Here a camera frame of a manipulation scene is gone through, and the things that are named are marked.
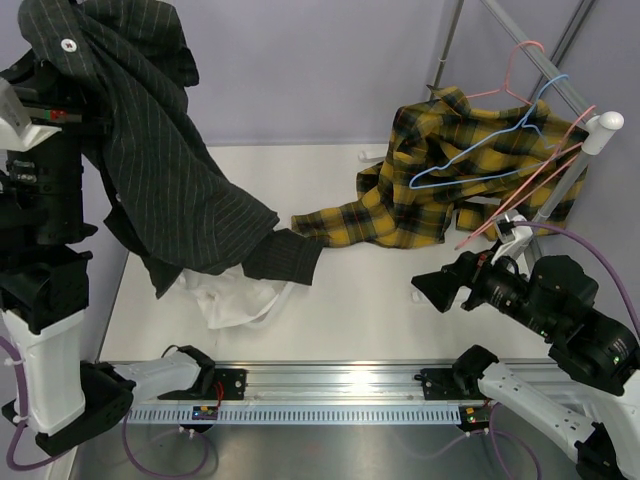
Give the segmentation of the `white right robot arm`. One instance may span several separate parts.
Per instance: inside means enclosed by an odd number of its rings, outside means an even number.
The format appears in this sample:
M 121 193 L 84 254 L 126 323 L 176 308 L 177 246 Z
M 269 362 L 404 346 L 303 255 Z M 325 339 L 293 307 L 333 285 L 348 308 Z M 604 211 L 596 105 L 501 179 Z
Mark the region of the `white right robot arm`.
M 463 310 L 491 306 L 549 347 L 547 365 L 511 365 L 473 345 L 416 374 L 425 399 L 490 399 L 545 435 L 581 478 L 638 478 L 639 341 L 596 309 L 598 284 L 578 263 L 545 256 L 525 275 L 506 256 L 465 252 L 411 283 L 441 313 L 466 288 Z

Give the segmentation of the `dark green striped shirt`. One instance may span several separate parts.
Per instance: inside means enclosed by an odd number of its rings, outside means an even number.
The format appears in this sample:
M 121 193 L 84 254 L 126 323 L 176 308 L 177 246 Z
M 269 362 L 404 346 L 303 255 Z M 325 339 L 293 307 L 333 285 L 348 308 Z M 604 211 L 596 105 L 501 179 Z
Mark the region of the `dark green striped shirt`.
M 310 285 L 322 247 L 228 180 L 188 114 L 199 81 L 176 8 L 164 1 L 25 1 L 23 38 L 85 89 L 110 132 L 85 149 L 119 201 L 111 229 L 158 295 L 184 270 L 240 266 L 256 280 Z

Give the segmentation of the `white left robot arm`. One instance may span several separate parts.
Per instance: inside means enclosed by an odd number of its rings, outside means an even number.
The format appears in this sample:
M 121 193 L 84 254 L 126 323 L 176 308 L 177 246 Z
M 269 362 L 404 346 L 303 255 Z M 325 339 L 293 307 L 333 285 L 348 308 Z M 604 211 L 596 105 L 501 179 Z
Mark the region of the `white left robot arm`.
M 201 399 L 214 361 L 192 346 L 115 366 L 80 357 L 96 229 L 83 216 L 82 154 L 111 130 L 97 103 L 49 62 L 26 53 L 1 74 L 1 315 L 17 367 L 2 414 L 58 457 L 165 394 Z

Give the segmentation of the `blue wire hanger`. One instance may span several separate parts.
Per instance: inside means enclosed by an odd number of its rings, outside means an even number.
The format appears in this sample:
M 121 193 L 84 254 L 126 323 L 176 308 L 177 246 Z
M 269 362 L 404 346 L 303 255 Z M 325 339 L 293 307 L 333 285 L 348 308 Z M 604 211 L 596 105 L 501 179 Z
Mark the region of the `blue wire hanger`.
M 561 80 L 568 80 L 568 79 L 569 79 L 568 74 L 559 74 L 549 79 L 546 83 L 544 83 L 539 88 L 536 95 L 534 96 L 534 102 L 528 107 L 528 109 L 523 114 L 523 116 L 515 124 L 502 130 L 492 131 L 489 135 L 482 138 L 480 141 L 462 150 L 459 154 L 451 158 L 444 165 L 429 167 L 417 173 L 409 181 L 409 188 L 412 191 L 418 191 L 418 190 L 432 189 L 438 186 L 452 186 L 452 185 L 458 185 L 462 183 L 469 183 L 469 180 L 455 180 L 455 181 L 446 181 L 446 182 L 437 183 L 437 184 L 435 183 L 427 184 L 427 183 L 424 183 L 422 179 L 432 173 L 443 172 L 444 170 L 447 170 L 449 167 L 452 167 L 458 160 L 462 159 L 465 156 L 470 155 L 472 152 L 480 149 L 481 147 L 501 146 L 505 140 L 512 140 L 512 145 L 515 146 L 516 145 L 515 134 L 521 133 L 522 131 L 533 133 L 533 138 L 534 138 L 533 143 L 536 143 L 538 140 L 540 140 L 542 142 L 542 148 L 544 150 L 550 150 L 551 148 L 559 147 L 560 144 L 558 142 L 551 143 L 547 139 L 545 134 L 542 132 L 541 128 L 538 127 L 535 123 L 532 123 L 530 121 L 530 118 L 538 109 L 537 104 L 541 100 L 542 94 L 545 93 L 551 86 L 555 86 Z

